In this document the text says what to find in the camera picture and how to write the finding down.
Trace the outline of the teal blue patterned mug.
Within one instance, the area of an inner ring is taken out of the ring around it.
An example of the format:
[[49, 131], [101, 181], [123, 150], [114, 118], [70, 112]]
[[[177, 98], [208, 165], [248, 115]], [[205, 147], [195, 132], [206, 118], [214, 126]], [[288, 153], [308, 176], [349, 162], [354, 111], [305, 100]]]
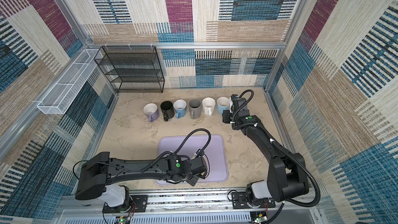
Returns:
[[173, 104], [175, 110], [175, 116], [177, 119], [182, 118], [186, 115], [187, 103], [185, 100], [177, 100]]

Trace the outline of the black mug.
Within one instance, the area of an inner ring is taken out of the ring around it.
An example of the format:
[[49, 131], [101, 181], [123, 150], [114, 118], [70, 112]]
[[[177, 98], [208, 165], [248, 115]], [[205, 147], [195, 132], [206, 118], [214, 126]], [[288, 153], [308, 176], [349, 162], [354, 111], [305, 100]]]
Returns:
[[172, 119], [175, 116], [174, 106], [171, 101], [162, 102], [160, 108], [165, 122], [168, 122], [170, 119]]

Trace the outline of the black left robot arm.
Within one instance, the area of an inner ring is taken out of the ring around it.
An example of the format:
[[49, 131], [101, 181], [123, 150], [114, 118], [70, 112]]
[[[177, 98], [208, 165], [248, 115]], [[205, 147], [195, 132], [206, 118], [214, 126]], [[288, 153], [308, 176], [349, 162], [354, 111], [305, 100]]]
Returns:
[[75, 199], [97, 199], [107, 186], [124, 181], [154, 179], [195, 186], [207, 175], [208, 166], [202, 156], [190, 159], [165, 151], [153, 160], [123, 160], [111, 158], [109, 152], [101, 152], [82, 165]]

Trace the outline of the white mug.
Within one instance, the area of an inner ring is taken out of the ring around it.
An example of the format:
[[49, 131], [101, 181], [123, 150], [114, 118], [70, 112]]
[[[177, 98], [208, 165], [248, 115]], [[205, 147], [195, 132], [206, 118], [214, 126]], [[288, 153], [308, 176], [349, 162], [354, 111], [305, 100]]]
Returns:
[[206, 97], [202, 100], [203, 113], [206, 116], [212, 116], [215, 112], [215, 100], [211, 97]]

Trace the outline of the light blue mug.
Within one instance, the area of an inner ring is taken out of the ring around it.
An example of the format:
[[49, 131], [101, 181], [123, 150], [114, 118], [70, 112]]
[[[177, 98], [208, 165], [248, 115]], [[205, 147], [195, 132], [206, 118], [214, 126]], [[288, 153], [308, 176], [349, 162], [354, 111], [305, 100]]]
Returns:
[[223, 114], [225, 110], [230, 111], [231, 103], [228, 97], [222, 96], [217, 99], [217, 110], [219, 114]]

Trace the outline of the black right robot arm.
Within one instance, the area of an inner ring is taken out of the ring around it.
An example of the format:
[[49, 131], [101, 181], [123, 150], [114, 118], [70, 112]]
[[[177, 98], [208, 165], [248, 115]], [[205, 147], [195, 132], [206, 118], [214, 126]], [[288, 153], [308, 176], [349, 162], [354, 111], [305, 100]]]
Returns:
[[309, 192], [307, 174], [290, 159], [293, 157], [304, 165], [304, 158], [278, 143], [265, 129], [261, 120], [256, 115], [250, 114], [247, 106], [240, 109], [245, 101], [243, 97], [231, 95], [231, 108], [229, 111], [223, 111], [222, 118], [224, 123], [232, 124], [234, 130], [242, 131], [243, 135], [251, 139], [269, 164], [266, 180], [247, 185], [248, 203], [258, 206], [265, 198], [281, 202], [307, 194]]

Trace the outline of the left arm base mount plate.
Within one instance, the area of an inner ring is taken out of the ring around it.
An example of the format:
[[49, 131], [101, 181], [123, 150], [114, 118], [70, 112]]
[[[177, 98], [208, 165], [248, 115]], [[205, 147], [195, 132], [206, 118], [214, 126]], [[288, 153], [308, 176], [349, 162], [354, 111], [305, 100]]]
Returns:
[[118, 214], [118, 213], [143, 213], [146, 211], [148, 202], [148, 195], [132, 195], [126, 198], [125, 202], [116, 207], [109, 207], [104, 205], [102, 213], [104, 214]]

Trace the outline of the grey mug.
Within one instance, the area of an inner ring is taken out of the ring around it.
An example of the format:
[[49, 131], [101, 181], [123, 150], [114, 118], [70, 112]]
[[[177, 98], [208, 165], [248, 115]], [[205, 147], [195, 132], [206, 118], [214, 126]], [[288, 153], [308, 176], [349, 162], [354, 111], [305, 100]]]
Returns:
[[189, 102], [189, 113], [191, 119], [198, 119], [202, 113], [202, 103], [200, 100], [194, 99]]

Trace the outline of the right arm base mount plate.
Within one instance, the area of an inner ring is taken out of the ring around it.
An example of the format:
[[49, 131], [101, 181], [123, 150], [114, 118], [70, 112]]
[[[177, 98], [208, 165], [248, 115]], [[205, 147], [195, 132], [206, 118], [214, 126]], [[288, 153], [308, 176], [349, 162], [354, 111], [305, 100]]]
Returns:
[[234, 209], [250, 209], [250, 208], [275, 208], [276, 203], [271, 198], [258, 199], [246, 192], [233, 191], [228, 194], [231, 197]]

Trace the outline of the lavender purple mug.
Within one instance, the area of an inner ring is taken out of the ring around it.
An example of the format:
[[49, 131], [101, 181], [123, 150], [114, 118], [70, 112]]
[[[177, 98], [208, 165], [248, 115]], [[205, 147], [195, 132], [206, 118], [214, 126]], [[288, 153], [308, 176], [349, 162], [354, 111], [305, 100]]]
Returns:
[[144, 113], [145, 113], [145, 115], [146, 115], [146, 117], [147, 117], [149, 122], [156, 121], [159, 118], [159, 116], [160, 116], [159, 111], [158, 111], [158, 107], [154, 103], [147, 104], [144, 107], [143, 111], [144, 111]]

